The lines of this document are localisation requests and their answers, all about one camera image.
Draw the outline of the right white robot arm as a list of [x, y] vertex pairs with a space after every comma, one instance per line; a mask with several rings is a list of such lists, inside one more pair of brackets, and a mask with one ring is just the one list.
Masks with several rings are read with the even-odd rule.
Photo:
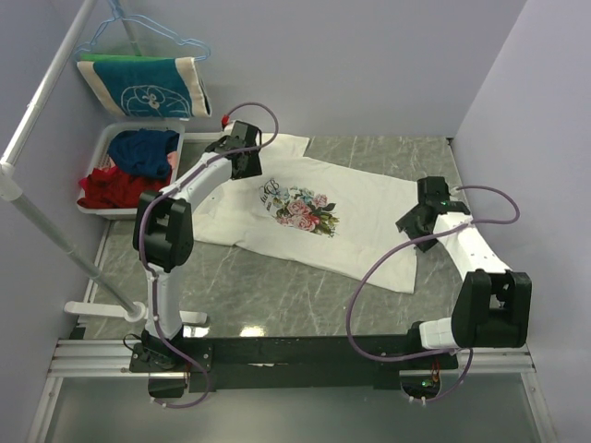
[[425, 368], [439, 349], [520, 348], [525, 345], [532, 282], [514, 271], [490, 248], [477, 229], [479, 224], [508, 225], [509, 220], [478, 220], [460, 200], [452, 198], [446, 180], [428, 176], [416, 182], [417, 203], [396, 222], [411, 245], [423, 253], [436, 244], [445, 249], [463, 283], [452, 314], [416, 324], [419, 337], [405, 345], [408, 363]]

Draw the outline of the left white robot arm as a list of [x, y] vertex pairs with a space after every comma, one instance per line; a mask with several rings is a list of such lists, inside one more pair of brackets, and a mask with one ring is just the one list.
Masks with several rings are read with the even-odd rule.
[[178, 273], [192, 253], [192, 216], [199, 204], [230, 180], [262, 174], [259, 128], [241, 121], [212, 142], [187, 172], [160, 191], [139, 198], [133, 246], [148, 280], [145, 330], [160, 339], [151, 359], [162, 370], [182, 365], [185, 349], [173, 339], [183, 328], [179, 308]]

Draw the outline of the white floral t shirt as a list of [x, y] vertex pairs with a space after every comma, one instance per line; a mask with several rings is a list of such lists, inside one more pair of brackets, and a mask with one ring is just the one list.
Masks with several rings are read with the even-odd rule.
[[236, 245], [356, 280], [407, 241], [396, 223], [416, 184], [313, 160], [308, 138], [279, 135], [262, 174], [218, 186], [193, 213], [195, 240]]

